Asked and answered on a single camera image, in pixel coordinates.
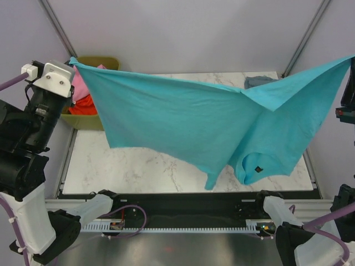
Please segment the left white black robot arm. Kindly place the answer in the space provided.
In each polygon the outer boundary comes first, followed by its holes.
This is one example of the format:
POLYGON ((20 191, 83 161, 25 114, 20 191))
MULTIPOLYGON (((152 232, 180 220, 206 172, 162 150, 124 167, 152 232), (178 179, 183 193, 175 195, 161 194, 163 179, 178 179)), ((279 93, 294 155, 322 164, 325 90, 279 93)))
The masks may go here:
POLYGON ((48 142, 68 98, 33 83, 27 106, 1 102, 1 205, 9 215, 16 240, 12 251, 47 265, 77 239, 83 226, 106 214, 115 218, 122 205, 109 191, 70 210, 49 211, 45 205, 48 142))

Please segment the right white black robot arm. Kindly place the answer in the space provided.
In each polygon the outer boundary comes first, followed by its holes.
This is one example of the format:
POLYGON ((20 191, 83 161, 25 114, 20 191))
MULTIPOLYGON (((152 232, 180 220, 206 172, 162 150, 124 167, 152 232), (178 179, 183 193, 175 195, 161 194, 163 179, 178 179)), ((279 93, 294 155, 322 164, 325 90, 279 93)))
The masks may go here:
MULTIPOLYGON (((235 170, 249 181, 261 175, 290 174, 325 121, 354 56, 348 56, 274 83, 251 88, 263 107, 235 170)), ((272 219, 284 265, 349 265, 354 258, 354 203, 337 199, 329 214, 302 222, 278 193, 262 191, 255 214, 272 219)))

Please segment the turquoise t shirt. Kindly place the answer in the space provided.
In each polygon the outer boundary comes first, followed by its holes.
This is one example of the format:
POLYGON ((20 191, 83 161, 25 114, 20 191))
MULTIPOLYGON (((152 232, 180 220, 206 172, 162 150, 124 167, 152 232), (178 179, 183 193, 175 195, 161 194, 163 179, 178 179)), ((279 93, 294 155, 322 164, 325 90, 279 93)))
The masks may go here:
POLYGON ((71 58, 111 148, 146 147, 244 185, 289 175, 326 119, 352 56, 249 89, 100 69, 71 58))

